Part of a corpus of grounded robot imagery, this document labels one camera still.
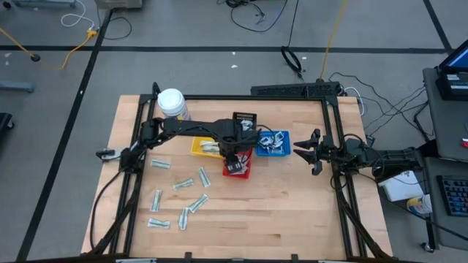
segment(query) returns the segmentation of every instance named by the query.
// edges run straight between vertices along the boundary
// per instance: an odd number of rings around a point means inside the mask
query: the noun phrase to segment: yellow cable
[[[8,34],[5,30],[3,30],[3,28],[0,28],[0,32],[3,33],[6,37],[8,37],[13,43],[15,43],[15,45],[17,45],[22,51],[28,53],[28,55],[30,55],[31,57],[34,56],[33,53],[31,53],[29,50],[25,49],[24,46],[22,46],[20,43],[18,43],[18,41],[16,41],[16,39],[14,39],[12,36],[10,36],[10,34]]]
[[[333,36],[335,35],[336,30],[339,24],[341,23],[341,18],[343,18],[344,11],[346,10],[347,4],[348,4],[348,0],[343,0],[343,5],[341,6],[341,9],[339,10],[338,18],[336,19],[335,25],[333,26],[330,39],[328,40],[327,49],[325,51],[325,57],[323,58],[323,65],[322,65],[322,72],[320,73],[320,79],[322,79],[323,73],[325,72],[325,68],[327,66],[328,50],[330,49],[331,43],[333,41]]]
[[[5,36],[7,36],[13,43],[15,43],[15,45],[17,45],[22,51],[28,53],[28,55],[30,55],[31,57],[34,57],[34,54],[31,53],[31,51],[25,49],[25,47],[23,47],[18,41],[16,41],[16,39],[14,39],[12,36],[10,36],[5,30],[3,30],[2,28],[0,28],[0,32],[3,33]],[[67,57],[65,57],[65,61],[64,63],[61,65],[61,67],[57,68],[56,66],[51,66],[43,61],[39,61],[41,63],[41,66],[45,66],[47,68],[51,68],[51,69],[64,69],[65,66],[67,65],[68,63],[68,59],[69,57],[72,55],[73,52],[75,52],[76,50],[80,49],[82,46],[84,46],[91,38],[93,38],[94,36],[97,35],[97,31],[94,31],[94,30],[88,30],[86,32],[88,34],[88,36],[86,37],[86,40],[81,43],[80,45],[78,45],[77,47],[75,47],[74,49],[72,49],[70,52],[68,52],[67,54]]]

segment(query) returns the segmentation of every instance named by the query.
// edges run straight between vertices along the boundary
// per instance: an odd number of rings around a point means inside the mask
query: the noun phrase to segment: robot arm
[[[294,150],[309,164],[313,164],[313,175],[322,172],[322,161],[337,166],[339,171],[348,172],[351,175],[358,173],[359,169],[372,167],[372,175],[377,182],[392,178],[407,170],[421,171],[422,166],[418,162],[417,151],[414,148],[404,150],[375,150],[357,135],[346,134],[347,139],[343,146],[336,147],[331,143],[328,135],[323,136],[319,142],[320,130],[315,129],[309,140],[295,142],[294,145],[314,150]]]
[[[159,146],[175,136],[211,137],[219,143],[219,153],[224,157],[229,172],[238,172],[242,165],[236,156],[257,145],[259,132],[244,131],[240,122],[221,119],[214,122],[180,121],[174,118],[154,118],[141,124],[138,143],[121,152],[120,167],[127,172],[136,172],[137,160],[146,151]]]

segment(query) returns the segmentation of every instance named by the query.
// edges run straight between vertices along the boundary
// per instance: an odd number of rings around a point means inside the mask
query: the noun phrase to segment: yellow bin
[[[220,156],[219,154],[204,153],[202,150],[202,146],[200,145],[201,141],[203,140],[214,142],[213,138],[211,137],[193,137],[192,149],[190,150],[190,152],[198,156],[207,156],[222,159],[222,156]]]

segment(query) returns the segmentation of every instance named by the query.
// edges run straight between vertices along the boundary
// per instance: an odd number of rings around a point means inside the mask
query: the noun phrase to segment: small plastic bin
[[[251,121],[253,125],[253,129],[257,128],[257,114],[254,113],[233,113],[233,120],[235,121]]]
[[[290,133],[288,131],[273,131],[274,134],[276,134],[277,132],[282,132],[283,135],[284,135],[283,144],[282,144],[283,153],[268,153],[268,151],[266,149],[264,149],[264,148],[262,148],[262,146],[258,145],[255,148],[255,154],[257,154],[257,156],[262,156],[262,157],[273,157],[273,156],[284,157],[284,156],[288,156],[288,155],[291,154]],[[273,136],[271,134],[271,131],[261,131],[260,132],[260,139],[264,138],[264,137],[271,137],[271,136]]]
[[[190,153],[194,155],[198,155],[198,156],[207,156],[207,157],[214,157],[214,158],[222,159],[222,156],[220,156],[219,154],[204,153],[202,150],[202,146],[200,145],[200,142],[203,140],[214,142],[213,138],[211,137],[193,137],[192,149],[190,150]]]
[[[245,171],[245,173],[242,173],[242,174],[234,174],[234,175],[231,175],[229,172],[227,172],[227,168],[226,166],[224,166],[222,168],[222,174],[224,176],[228,176],[228,177],[233,177],[233,178],[243,178],[243,179],[249,179],[249,176],[250,176],[250,169],[252,168],[252,149],[250,149],[249,151],[245,152],[246,156],[249,157],[248,161],[247,161],[247,170]]]

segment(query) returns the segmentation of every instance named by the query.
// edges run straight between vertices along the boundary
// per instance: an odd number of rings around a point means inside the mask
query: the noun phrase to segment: chair wheel
[[[429,243],[424,242],[420,244],[421,248],[424,249],[425,252],[433,253],[434,249],[429,246]]]
[[[3,7],[5,7],[6,9],[10,9],[12,8],[12,5],[7,1],[3,1]]]

